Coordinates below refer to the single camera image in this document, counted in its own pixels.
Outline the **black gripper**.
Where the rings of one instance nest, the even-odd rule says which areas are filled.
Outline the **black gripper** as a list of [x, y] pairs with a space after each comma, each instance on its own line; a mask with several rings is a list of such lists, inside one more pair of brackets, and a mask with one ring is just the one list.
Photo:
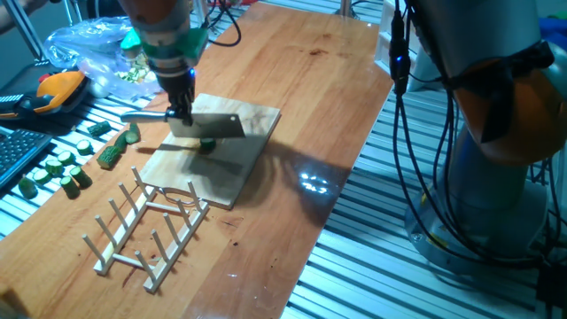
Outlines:
[[191, 108], [195, 99], [195, 70], [188, 68], [176, 74], [157, 73], [157, 78], [170, 102], [167, 117], [182, 119], [185, 126], [191, 126], [193, 124]]

